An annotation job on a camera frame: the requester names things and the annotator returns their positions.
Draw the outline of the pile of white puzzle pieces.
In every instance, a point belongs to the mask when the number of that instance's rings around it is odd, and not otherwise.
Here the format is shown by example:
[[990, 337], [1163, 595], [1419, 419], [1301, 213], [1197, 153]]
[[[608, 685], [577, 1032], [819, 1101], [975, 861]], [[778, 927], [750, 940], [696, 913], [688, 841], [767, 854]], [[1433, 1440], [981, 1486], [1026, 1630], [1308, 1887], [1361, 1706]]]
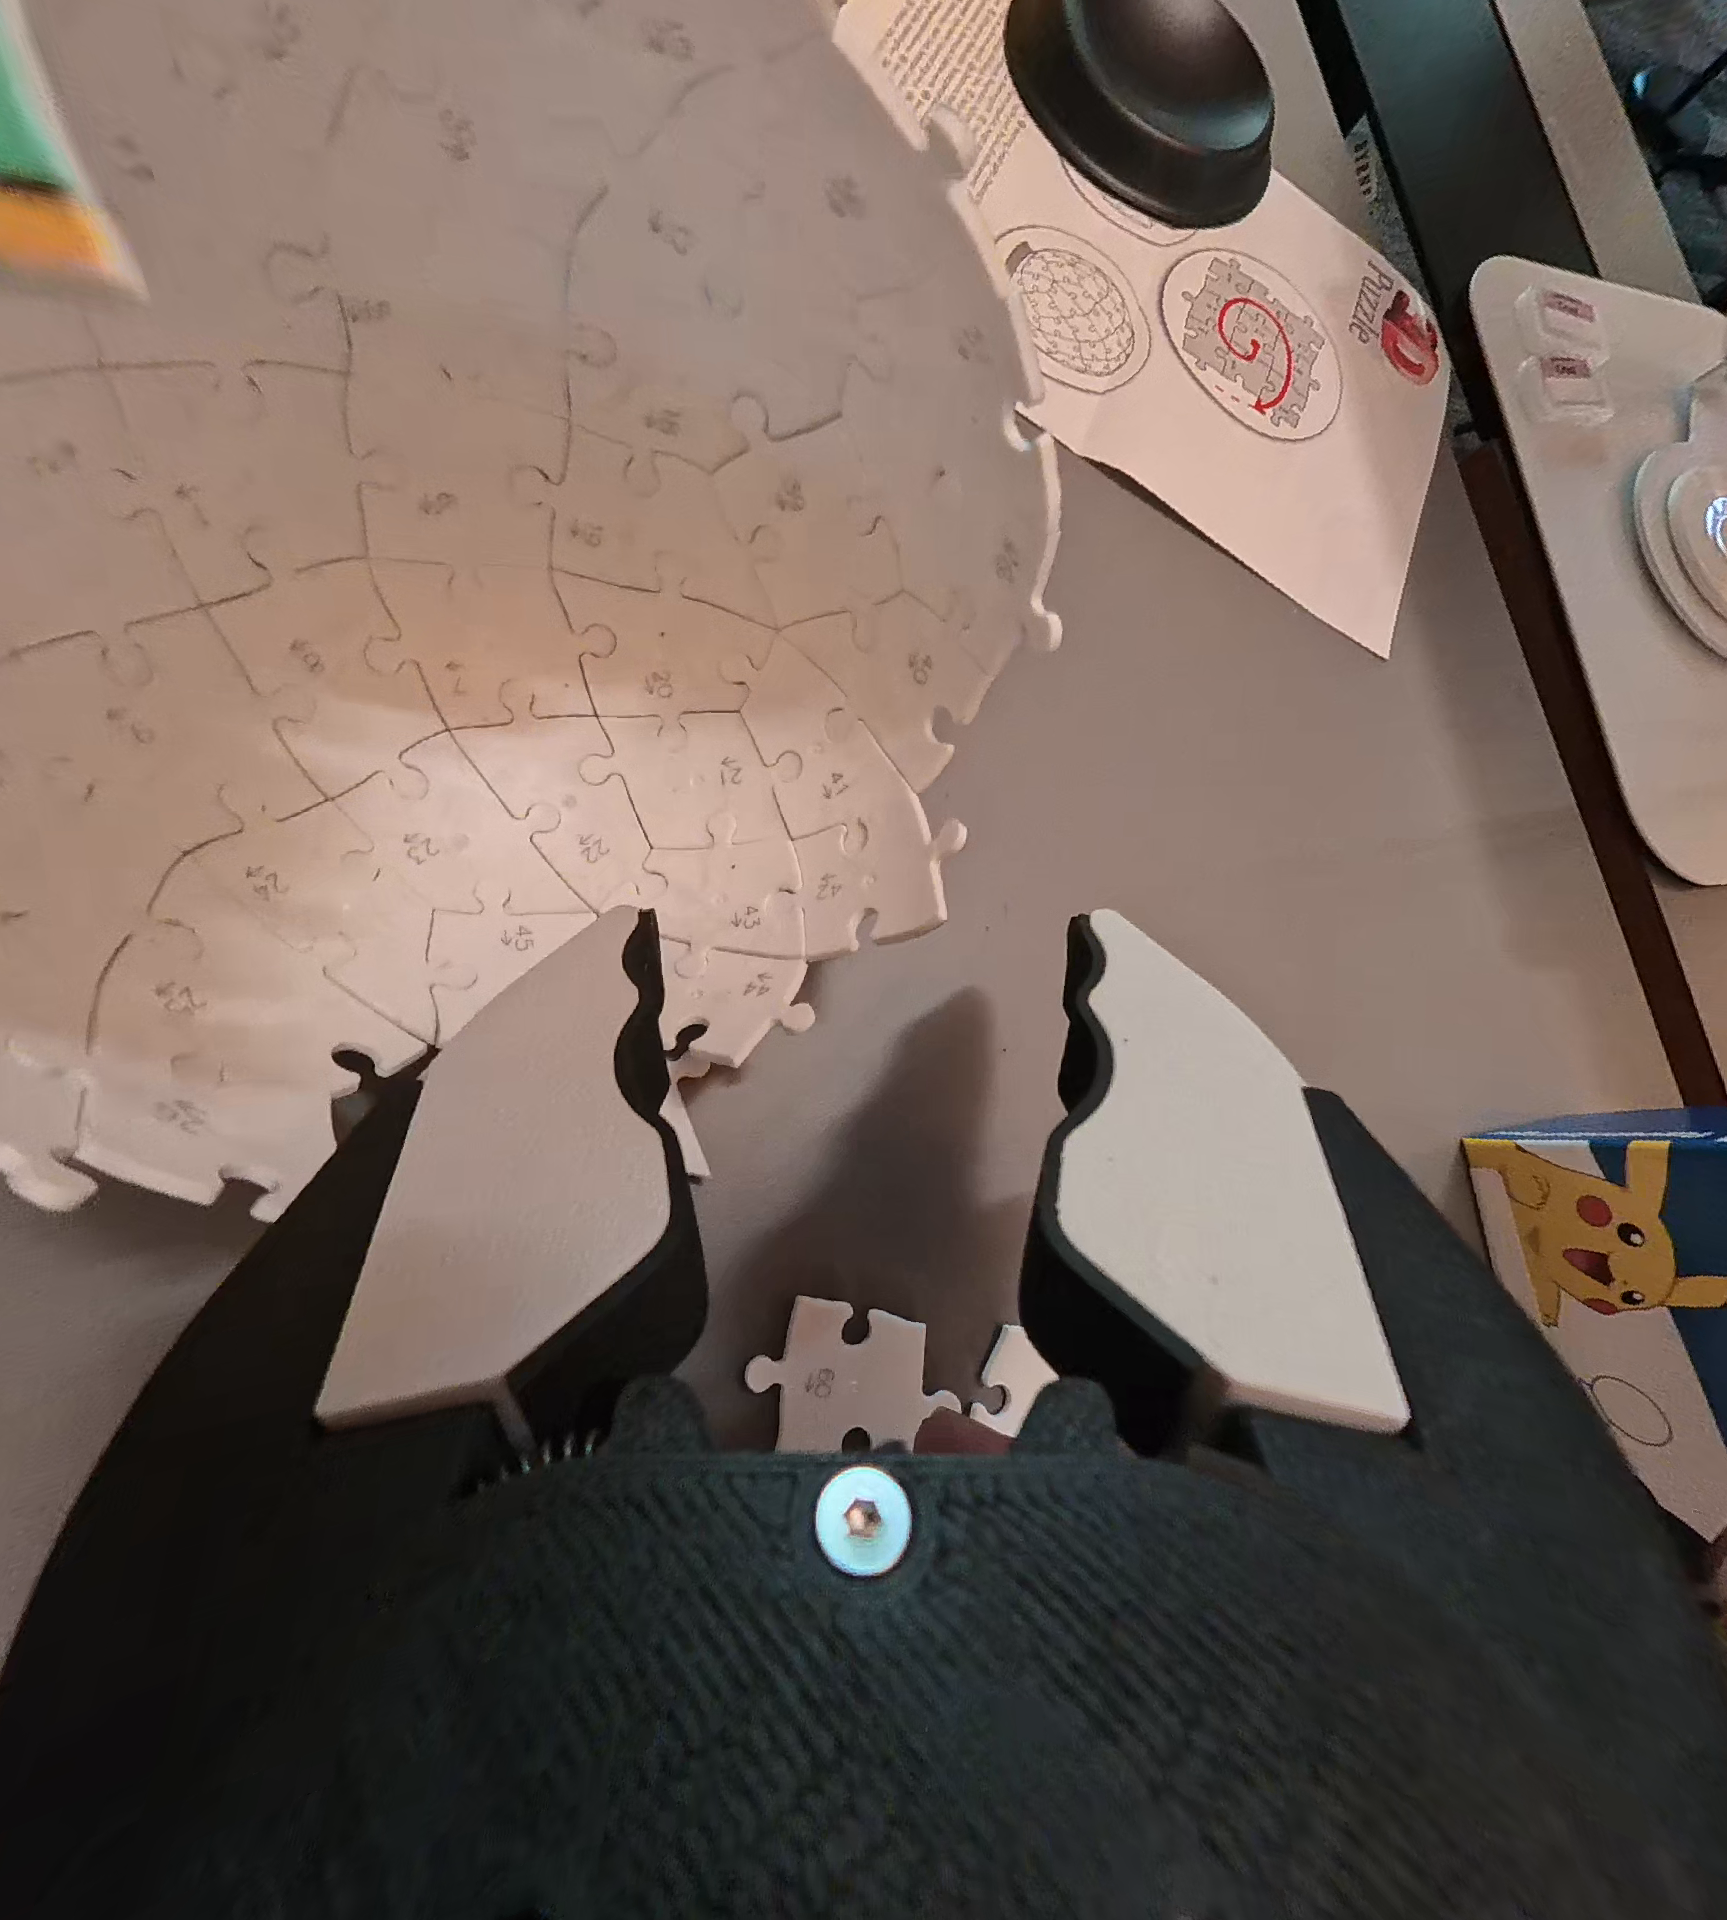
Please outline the pile of white puzzle pieces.
[[937, 1411], [964, 1411], [971, 1421], [1009, 1440], [1020, 1432], [1058, 1369], [1020, 1323], [999, 1323], [971, 1404], [928, 1385], [928, 1326], [886, 1310], [866, 1313], [862, 1340], [847, 1340], [853, 1306], [801, 1294], [781, 1356], [757, 1352], [744, 1382], [778, 1392], [778, 1451], [842, 1454], [853, 1432], [866, 1448], [912, 1448]]

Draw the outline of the colourful puzzle ball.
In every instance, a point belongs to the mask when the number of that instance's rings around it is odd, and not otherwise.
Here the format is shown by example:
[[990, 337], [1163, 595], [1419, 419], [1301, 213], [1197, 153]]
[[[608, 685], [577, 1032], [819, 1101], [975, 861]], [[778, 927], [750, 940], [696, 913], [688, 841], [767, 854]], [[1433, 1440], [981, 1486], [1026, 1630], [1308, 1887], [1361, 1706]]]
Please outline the colourful puzzle ball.
[[611, 906], [676, 1074], [947, 919], [1034, 360], [842, 2], [0, 2], [0, 1178], [279, 1215]]

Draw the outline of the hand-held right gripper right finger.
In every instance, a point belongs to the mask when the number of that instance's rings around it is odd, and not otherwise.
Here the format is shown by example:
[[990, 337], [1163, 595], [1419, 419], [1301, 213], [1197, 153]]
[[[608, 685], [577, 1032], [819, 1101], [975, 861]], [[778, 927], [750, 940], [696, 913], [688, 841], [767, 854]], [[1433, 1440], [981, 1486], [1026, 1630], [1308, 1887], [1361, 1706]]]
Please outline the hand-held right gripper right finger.
[[1060, 1378], [1135, 1454], [1226, 1411], [1400, 1432], [1410, 1404], [1283, 1051], [1115, 910], [1068, 923], [1062, 1116], [1020, 1268]]

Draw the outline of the blue printed puzzle box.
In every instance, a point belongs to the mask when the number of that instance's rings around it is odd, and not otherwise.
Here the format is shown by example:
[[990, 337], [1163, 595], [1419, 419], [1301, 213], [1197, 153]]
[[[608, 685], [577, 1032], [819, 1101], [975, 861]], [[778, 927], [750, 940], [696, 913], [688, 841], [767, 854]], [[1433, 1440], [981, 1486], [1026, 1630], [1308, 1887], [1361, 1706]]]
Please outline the blue printed puzzle box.
[[1463, 1152], [1499, 1283], [1704, 1543], [1727, 1645], [1727, 1107], [1555, 1116]]

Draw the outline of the black round ball stand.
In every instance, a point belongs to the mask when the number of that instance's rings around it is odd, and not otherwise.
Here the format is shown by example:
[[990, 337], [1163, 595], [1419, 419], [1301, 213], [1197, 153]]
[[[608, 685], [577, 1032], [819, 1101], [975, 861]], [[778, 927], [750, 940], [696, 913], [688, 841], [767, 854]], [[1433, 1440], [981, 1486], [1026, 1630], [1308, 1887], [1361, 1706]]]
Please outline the black round ball stand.
[[1092, 183], [1170, 226], [1229, 226], [1272, 179], [1275, 92], [1226, 2], [1010, 2], [1027, 118]]

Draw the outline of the black flat pad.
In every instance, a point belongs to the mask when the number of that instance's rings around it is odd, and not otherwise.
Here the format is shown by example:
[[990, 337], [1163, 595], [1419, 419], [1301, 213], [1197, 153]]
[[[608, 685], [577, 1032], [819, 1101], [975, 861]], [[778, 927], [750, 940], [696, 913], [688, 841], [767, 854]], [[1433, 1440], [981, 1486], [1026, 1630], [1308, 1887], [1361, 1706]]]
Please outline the black flat pad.
[[1367, 127], [1409, 274], [1452, 351], [1458, 455], [1499, 439], [1472, 278], [1491, 256], [1594, 275], [1594, 252], [1495, 2], [1301, 2], [1344, 131]]

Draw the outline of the puzzle instruction leaflet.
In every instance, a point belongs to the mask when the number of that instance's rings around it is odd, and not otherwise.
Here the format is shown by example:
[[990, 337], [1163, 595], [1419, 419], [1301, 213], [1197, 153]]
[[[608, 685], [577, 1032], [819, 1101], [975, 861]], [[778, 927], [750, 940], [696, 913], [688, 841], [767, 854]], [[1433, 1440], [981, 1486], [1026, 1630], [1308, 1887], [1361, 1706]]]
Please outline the puzzle instruction leaflet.
[[1027, 419], [1384, 658], [1448, 412], [1419, 288], [1281, 172], [1229, 226], [1095, 183], [1022, 108], [999, 2], [847, 2], [836, 42], [885, 98], [971, 127], [1046, 379]]

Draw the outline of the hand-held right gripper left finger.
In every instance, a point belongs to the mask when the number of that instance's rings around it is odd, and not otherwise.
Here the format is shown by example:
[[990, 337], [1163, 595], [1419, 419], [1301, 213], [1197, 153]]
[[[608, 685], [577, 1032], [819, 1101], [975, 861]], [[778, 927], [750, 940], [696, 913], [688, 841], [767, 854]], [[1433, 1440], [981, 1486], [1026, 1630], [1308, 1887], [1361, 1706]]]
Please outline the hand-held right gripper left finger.
[[423, 1071], [316, 1421], [485, 1406], [545, 1448], [667, 1375], [708, 1313], [670, 1091], [656, 913], [611, 906]]

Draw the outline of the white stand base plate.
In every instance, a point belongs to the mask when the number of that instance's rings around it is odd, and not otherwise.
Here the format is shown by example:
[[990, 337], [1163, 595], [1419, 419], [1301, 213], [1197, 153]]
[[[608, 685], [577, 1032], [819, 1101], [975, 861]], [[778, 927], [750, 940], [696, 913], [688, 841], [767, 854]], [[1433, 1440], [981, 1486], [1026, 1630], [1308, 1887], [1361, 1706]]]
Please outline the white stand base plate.
[[[1553, 419], [1514, 300], [1597, 300], [1616, 412]], [[1727, 311], [1495, 256], [1472, 315], [1616, 780], [1650, 852], [1727, 884]]]

